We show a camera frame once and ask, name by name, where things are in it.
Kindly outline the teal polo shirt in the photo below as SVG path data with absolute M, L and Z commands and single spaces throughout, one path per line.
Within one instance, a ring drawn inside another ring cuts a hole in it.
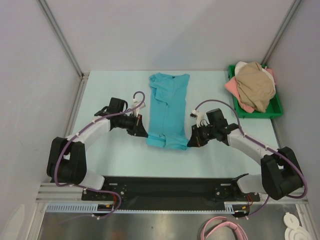
M 189 74 L 156 73 L 149 77 L 150 112 L 147 145 L 186 150 L 186 95 Z

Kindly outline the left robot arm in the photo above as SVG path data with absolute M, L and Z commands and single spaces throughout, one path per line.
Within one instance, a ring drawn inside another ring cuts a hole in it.
M 105 184 L 105 177 L 87 168 L 86 151 L 99 138 L 115 128 L 125 129 L 134 137 L 148 137 L 142 123 L 140 109 L 144 101 L 133 99 L 133 104 L 112 97 L 109 105 L 94 114 L 83 129 L 68 137 L 56 137 L 51 143 L 46 173 L 57 186 L 72 184 L 93 189 L 100 200 L 110 196 L 111 188 Z

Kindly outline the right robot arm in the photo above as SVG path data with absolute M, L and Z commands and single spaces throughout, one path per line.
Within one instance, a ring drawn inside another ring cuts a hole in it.
M 237 149 L 260 166 L 259 174 L 244 173 L 233 179 L 231 196 L 242 201 L 249 193 L 267 194 L 273 200 L 294 198 L 294 191 L 305 187 L 305 180 L 297 158 L 289 147 L 273 148 L 247 135 L 239 123 L 225 119 L 219 108 L 203 114 L 193 110 L 190 114 L 196 123 L 191 127 L 189 148 L 200 148 L 210 140 L 219 141 Z

